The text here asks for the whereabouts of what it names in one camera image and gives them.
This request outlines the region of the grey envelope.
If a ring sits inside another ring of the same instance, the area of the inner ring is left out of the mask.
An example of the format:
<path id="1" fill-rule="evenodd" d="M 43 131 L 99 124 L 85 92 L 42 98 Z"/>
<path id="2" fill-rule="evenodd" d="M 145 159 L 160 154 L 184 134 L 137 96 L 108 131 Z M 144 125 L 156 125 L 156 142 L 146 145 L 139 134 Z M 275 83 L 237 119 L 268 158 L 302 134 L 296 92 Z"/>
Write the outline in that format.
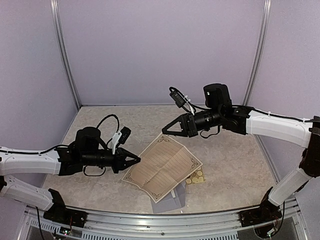
<path id="1" fill-rule="evenodd" d="M 184 181 L 179 183 L 174 190 L 178 195 L 176 198 L 173 198 L 170 192 L 157 203 L 151 200 L 152 211 L 154 214 L 181 209 L 186 205 L 186 183 Z"/>

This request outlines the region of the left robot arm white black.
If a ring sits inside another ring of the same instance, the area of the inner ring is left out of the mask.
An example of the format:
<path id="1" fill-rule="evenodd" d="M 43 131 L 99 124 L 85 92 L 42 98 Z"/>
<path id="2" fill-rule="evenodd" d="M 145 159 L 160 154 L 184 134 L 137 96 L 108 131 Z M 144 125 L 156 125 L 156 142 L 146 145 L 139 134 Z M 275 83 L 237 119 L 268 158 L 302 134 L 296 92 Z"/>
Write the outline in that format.
<path id="1" fill-rule="evenodd" d="M 14 177 L 15 174 L 47 174 L 71 176 L 85 171 L 88 166 L 106 169 L 117 174 L 139 163 L 140 157 L 121 147 L 131 130 L 124 127 L 111 139 L 111 147 L 101 138 L 97 127 L 77 131 L 69 145 L 58 145 L 48 150 L 31 152 L 3 147 L 0 150 L 0 195 L 50 213 L 63 223 L 70 218 L 60 193 L 53 189 L 33 186 Z"/>

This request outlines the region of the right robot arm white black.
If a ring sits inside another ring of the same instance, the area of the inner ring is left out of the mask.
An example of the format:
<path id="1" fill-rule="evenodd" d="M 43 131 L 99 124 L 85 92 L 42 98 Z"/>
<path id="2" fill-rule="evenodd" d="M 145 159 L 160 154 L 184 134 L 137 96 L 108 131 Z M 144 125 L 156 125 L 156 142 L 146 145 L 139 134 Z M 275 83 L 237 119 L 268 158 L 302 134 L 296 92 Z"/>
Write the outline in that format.
<path id="1" fill-rule="evenodd" d="M 304 149 L 298 167 L 288 173 L 262 200 L 256 218 L 266 222 L 293 193 L 320 175 L 320 118 L 296 118 L 265 112 L 254 107 L 234 105 L 227 85 L 213 83 L 204 86 L 206 107 L 199 107 L 177 88 L 171 86 L 169 95 L 178 108 L 185 109 L 168 123 L 162 133 L 177 137 L 195 137 L 217 127 L 240 135 L 259 135 L 296 144 Z"/>

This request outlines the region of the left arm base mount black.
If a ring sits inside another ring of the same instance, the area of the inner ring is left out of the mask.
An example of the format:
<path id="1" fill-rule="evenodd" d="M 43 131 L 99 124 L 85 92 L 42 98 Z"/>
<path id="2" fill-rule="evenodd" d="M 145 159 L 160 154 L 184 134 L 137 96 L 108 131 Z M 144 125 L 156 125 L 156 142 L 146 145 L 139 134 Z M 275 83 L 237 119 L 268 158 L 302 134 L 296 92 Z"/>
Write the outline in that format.
<path id="1" fill-rule="evenodd" d="M 60 193 L 49 188 L 53 205 L 45 210 L 43 218 L 71 227 L 84 228 L 88 214 L 85 211 L 67 208 Z"/>

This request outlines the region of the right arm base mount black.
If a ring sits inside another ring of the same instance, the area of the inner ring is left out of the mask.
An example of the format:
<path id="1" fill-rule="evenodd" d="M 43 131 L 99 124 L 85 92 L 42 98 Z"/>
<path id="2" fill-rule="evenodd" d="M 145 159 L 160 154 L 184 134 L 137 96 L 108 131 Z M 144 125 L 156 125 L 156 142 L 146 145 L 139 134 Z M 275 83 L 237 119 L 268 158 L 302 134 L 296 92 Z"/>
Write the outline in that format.
<path id="1" fill-rule="evenodd" d="M 282 218 L 280 207 L 274 205 L 269 201 L 269 194 L 273 187 L 271 187 L 263 196 L 259 206 L 250 210 L 243 210 L 239 212 L 240 223 L 242 227 L 248 227 L 266 223 L 277 218 Z"/>

